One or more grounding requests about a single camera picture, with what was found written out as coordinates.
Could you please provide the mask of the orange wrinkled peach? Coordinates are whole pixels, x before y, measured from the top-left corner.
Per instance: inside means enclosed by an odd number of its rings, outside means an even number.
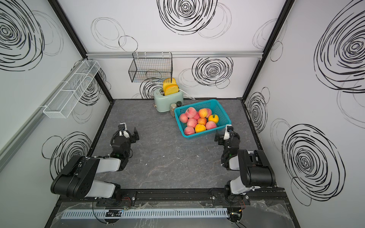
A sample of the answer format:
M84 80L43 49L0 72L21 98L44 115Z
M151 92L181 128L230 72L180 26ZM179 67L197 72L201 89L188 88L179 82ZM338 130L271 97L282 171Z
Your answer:
M206 118L199 118L199 119L197 120L197 123L198 123L198 124L201 124L201 125L206 125L206 123L207 123L207 119L206 119Z
M200 118L206 118L208 116L208 109L202 108L198 112Z

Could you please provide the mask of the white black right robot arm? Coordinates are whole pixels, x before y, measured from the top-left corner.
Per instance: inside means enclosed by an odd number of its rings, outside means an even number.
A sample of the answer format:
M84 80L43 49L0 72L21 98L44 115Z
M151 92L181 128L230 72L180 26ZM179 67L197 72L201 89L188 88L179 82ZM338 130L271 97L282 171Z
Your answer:
M238 178L225 185L224 197L227 203L234 204L236 196L276 186L275 173L263 150L241 149L240 136L233 132L228 135L216 133L214 140L223 146L221 166L239 172Z

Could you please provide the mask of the yellow peach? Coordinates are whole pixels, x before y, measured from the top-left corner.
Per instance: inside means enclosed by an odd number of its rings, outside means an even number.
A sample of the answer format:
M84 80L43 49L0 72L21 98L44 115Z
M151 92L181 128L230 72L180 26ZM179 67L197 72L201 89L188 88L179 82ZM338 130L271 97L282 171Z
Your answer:
M206 131L207 129L206 129L206 126L204 125L204 124L197 124L196 126L195 126L195 132L196 133L201 133L201 132L204 132L204 131Z
M209 121L209 122L214 122L215 124L218 124L218 122L219 122L219 117L218 117L218 115L216 115L216 114L214 114L214 115L210 115L210 116L208 117L208 121Z

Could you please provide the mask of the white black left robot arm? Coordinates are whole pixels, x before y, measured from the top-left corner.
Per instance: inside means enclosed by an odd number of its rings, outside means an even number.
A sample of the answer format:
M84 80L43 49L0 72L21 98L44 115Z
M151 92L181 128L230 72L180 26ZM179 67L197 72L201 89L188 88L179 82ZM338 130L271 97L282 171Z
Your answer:
M133 157L131 144L138 140L136 128L131 133L125 123L120 123L110 141L112 153L93 157L73 156L51 184L51 192L75 199L120 198L120 185L96 180L95 176L99 173L123 171Z

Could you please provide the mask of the pink peach front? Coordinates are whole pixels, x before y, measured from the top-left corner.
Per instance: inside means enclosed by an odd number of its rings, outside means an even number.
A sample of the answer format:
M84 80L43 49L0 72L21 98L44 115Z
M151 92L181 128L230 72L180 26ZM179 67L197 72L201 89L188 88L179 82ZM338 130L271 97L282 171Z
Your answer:
M196 119L194 119L194 118L189 118L188 119L187 126L195 128L197 124L198 123L197 123Z

